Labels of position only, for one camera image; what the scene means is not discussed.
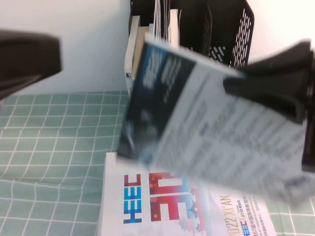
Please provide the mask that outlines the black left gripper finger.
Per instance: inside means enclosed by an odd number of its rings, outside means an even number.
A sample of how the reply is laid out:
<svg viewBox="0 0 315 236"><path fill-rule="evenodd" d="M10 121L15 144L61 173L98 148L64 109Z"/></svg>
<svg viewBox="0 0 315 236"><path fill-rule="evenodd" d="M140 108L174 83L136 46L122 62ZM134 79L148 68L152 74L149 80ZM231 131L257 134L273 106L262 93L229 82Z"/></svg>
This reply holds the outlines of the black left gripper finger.
<svg viewBox="0 0 315 236"><path fill-rule="evenodd" d="M61 40L51 34L0 31L0 98L62 71Z"/></svg>

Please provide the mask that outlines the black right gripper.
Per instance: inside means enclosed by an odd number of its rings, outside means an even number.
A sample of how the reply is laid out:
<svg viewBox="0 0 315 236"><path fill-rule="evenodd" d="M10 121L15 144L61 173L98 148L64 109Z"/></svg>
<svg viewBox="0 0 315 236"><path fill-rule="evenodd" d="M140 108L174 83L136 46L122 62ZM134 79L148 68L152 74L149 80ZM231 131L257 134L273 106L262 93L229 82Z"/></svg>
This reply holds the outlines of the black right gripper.
<svg viewBox="0 0 315 236"><path fill-rule="evenodd" d="M306 123L302 170L315 172L315 52L303 40L272 57L238 68L224 79L227 94L264 105L293 123Z"/></svg>

